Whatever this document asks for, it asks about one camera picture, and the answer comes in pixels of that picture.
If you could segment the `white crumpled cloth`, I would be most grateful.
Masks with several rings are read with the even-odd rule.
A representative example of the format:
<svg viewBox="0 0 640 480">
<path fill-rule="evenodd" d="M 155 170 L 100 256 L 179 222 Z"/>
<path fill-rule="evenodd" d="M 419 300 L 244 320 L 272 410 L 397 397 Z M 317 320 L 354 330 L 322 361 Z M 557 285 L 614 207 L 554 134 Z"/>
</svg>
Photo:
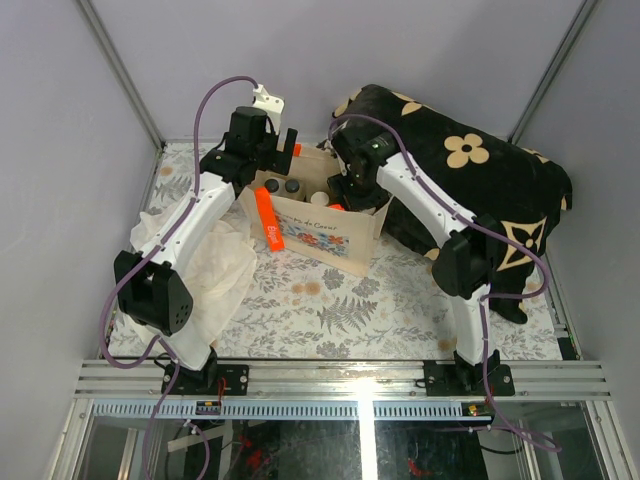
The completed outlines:
<svg viewBox="0 0 640 480">
<path fill-rule="evenodd" d="M 176 206 L 177 202 L 140 213 L 130 234 L 132 246 L 139 249 L 151 240 Z M 203 368 L 213 342 L 221 337 L 248 293 L 257 266 L 250 226 L 239 202 L 234 202 L 203 237 L 186 270 L 180 273 L 193 298 L 193 310 L 186 326 L 165 342 L 183 368 Z M 116 318 L 109 352 L 113 356 L 141 356 L 156 333 L 128 315 L 119 313 Z"/>
</svg>

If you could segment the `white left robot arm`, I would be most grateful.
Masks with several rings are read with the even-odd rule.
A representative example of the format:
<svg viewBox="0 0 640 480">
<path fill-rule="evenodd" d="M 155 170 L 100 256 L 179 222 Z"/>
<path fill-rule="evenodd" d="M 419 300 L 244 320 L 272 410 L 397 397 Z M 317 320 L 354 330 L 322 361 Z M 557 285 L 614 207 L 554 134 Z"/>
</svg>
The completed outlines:
<svg viewBox="0 0 640 480">
<path fill-rule="evenodd" d="M 231 115 L 224 143 L 198 155 L 195 190 L 183 197 L 159 232 L 131 253 L 114 260 L 119 310 L 152 335 L 181 367 L 197 394 L 212 392 L 219 371 L 214 351 L 192 319 L 194 300 L 182 277 L 205 235 L 231 207 L 258 171 L 288 173 L 297 132 L 281 139 L 285 102 L 269 96 L 239 106 Z"/>
</svg>

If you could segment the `green bottle with cream cap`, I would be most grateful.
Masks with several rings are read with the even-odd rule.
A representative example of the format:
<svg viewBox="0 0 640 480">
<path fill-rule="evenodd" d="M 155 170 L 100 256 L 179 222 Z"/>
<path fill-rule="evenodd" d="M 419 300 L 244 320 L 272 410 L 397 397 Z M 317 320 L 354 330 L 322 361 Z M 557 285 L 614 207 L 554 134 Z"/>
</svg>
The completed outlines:
<svg viewBox="0 0 640 480">
<path fill-rule="evenodd" d="M 309 202 L 312 205 L 327 207 L 330 204 L 330 197 L 324 191 L 317 191 L 311 195 Z"/>
</svg>

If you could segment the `clear bottle with black cap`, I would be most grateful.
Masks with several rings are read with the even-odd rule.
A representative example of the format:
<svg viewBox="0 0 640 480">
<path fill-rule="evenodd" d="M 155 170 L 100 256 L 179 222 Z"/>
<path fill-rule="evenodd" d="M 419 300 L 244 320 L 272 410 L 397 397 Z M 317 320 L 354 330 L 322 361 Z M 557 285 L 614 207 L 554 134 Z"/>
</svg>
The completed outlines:
<svg viewBox="0 0 640 480">
<path fill-rule="evenodd" d="M 282 197 L 285 194 L 284 182 L 280 178 L 268 178 L 264 182 L 264 188 L 272 196 Z"/>
</svg>

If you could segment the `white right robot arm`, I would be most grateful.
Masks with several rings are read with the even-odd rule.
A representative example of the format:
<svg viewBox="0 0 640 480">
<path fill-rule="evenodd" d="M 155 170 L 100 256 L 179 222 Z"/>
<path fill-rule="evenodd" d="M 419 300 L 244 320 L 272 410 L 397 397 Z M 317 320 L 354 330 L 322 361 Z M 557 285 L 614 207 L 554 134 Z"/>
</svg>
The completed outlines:
<svg viewBox="0 0 640 480">
<path fill-rule="evenodd" d="M 497 241 L 495 222 L 477 218 L 456 204 L 416 164 L 397 132 L 366 138 L 334 129 L 328 141 L 346 165 L 346 173 L 329 181 L 349 209 L 367 209 L 386 192 L 403 204 L 427 229 L 439 248 L 432 277 L 451 299 L 457 330 L 455 378 L 467 394 L 485 391 L 500 354 L 491 347 L 487 315 L 488 295 Z"/>
</svg>

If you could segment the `aluminium mounting rail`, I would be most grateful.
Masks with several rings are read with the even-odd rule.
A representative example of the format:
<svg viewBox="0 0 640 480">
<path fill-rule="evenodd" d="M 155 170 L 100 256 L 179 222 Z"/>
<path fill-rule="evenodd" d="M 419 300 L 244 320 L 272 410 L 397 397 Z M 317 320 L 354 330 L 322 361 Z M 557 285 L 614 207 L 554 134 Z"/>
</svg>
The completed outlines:
<svg viewBox="0 0 640 480">
<path fill-rule="evenodd" d="M 436 376 L 421 361 L 321 361 L 231 359 L 249 366 L 246 397 L 251 400 L 417 400 L 432 395 Z M 84 399 L 160 397 L 163 371 L 151 361 L 117 369 L 104 360 L 83 362 L 74 396 Z M 610 401 L 612 390 L 597 361 L 505 360 L 494 375 L 495 391 L 506 401 Z"/>
</svg>

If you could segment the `beige canvas tote bag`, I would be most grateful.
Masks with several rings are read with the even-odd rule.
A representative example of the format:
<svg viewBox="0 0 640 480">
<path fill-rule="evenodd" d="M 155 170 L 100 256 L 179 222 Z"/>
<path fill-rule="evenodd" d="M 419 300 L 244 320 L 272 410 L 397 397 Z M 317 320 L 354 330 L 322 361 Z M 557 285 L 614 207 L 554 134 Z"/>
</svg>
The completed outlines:
<svg viewBox="0 0 640 480">
<path fill-rule="evenodd" d="M 330 151 L 298 144 L 287 176 L 259 171 L 255 180 L 239 196 L 239 202 L 251 221 L 251 235 L 264 239 L 265 232 L 256 203 L 255 191 L 268 178 L 293 179 L 301 184 L 302 197 L 271 198 L 274 215 L 286 249 L 350 274 L 367 275 L 377 241 L 388 211 L 381 209 L 353 212 L 336 209 L 337 200 L 327 179 L 341 172 L 339 159 Z M 324 191 L 330 197 L 327 207 L 312 205 L 311 195 Z"/>
</svg>

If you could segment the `floral patterned table mat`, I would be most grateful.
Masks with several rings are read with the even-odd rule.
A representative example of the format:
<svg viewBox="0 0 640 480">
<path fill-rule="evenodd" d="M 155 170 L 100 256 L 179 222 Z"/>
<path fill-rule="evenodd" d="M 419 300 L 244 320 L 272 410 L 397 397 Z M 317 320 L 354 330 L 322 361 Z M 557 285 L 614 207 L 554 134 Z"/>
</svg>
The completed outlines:
<svg viewBox="0 0 640 480">
<path fill-rule="evenodd" d="M 190 187 L 192 146 L 170 143 L 162 154 L 147 212 L 161 213 Z M 257 265 L 238 310 L 216 333 L 222 357 L 450 359 L 457 336 L 449 298 L 431 277 L 431 262 L 386 234 L 368 275 L 358 278 L 294 252 L 254 244 Z M 524 302 L 525 325 L 491 313 L 491 338 L 507 360 L 561 360 L 554 312 L 545 297 Z M 118 314 L 114 357 L 139 357 L 142 340 Z"/>
</svg>

